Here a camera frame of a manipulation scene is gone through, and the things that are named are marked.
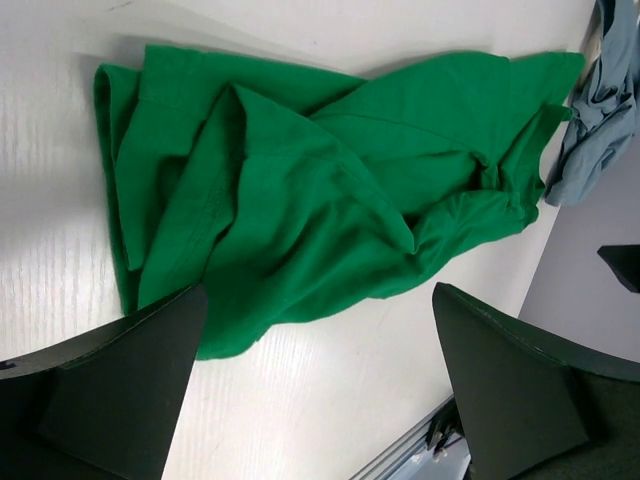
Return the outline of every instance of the crumpled gray fabric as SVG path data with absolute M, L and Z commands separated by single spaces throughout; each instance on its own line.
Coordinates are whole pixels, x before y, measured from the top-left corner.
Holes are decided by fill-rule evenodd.
M 571 105 L 573 119 L 562 143 L 546 202 L 575 205 L 615 163 L 640 127 L 640 43 L 633 0 L 598 0 L 600 58 Z

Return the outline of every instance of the white tabletop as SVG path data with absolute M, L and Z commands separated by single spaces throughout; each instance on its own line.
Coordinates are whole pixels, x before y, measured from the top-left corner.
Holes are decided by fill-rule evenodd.
M 579 50 L 594 0 L 0 0 L 0 359 L 120 316 L 91 82 L 165 41 L 374 76 L 434 52 Z M 546 171 L 562 132 L 546 150 Z M 165 479 L 340 480 L 450 394 L 431 291 L 517 314 L 556 211 L 398 297 L 197 363 Z

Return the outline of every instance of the green cloth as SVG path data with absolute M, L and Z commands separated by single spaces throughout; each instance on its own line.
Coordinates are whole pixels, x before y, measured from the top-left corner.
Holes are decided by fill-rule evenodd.
M 95 78 L 126 313 L 203 282 L 199 358 L 407 291 L 537 217 L 583 66 L 452 53 L 371 81 L 149 46 Z

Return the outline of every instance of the gray cloth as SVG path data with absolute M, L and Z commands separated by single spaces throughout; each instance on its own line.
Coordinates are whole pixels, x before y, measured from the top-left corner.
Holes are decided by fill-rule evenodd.
M 583 90 L 550 177 L 546 201 L 575 205 L 615 163 L 639 128 L 640 44 L 633 0 L 598 0 L 602 49 Z

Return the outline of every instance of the white table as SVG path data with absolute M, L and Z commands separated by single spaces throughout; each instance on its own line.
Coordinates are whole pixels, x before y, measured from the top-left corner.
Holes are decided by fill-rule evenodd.
M 593 3 L 0 0 L 0 359 L 120 316 L 90 90 L 101 61 L 140 66 L 151 40 L 373 76 L 442 50 L 578 50 Z M 451 391 L 435 281 L 518 314 L 555 216 L 543 206 L 409 293 L 197 363 L 165 479 L 348 478 Z

